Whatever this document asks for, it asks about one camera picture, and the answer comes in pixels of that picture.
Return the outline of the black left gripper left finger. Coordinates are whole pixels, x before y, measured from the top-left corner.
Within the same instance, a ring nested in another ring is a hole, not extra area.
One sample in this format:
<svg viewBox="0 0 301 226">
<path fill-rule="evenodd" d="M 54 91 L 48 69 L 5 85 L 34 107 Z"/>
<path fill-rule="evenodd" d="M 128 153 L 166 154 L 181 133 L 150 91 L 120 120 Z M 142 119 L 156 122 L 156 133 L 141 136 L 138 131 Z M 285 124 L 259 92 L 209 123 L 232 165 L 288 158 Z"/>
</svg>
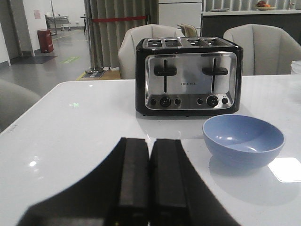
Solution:
<svg viewBox="0 0 301 226">
<path fill-rule="evenodd" d="M 146 226 L 149 152 L 143 139 L 121 138 L 88 175 L 32 205 L 19 226 Z"/>
</svg>

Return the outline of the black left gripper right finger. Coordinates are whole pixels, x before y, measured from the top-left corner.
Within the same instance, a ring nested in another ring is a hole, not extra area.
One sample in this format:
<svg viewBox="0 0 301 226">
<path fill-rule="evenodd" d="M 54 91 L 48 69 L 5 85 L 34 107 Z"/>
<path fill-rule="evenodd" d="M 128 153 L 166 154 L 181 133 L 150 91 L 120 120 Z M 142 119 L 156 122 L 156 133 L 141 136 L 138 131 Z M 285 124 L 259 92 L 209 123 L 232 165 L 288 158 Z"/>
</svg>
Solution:
<svg viewBox="0 0 301 226">
<path fill-rule="evenodd" d="M 237 226 L 198 175 L 180 140 L 157 139 L 150 158 L 152 226 Z"/>
</svg>

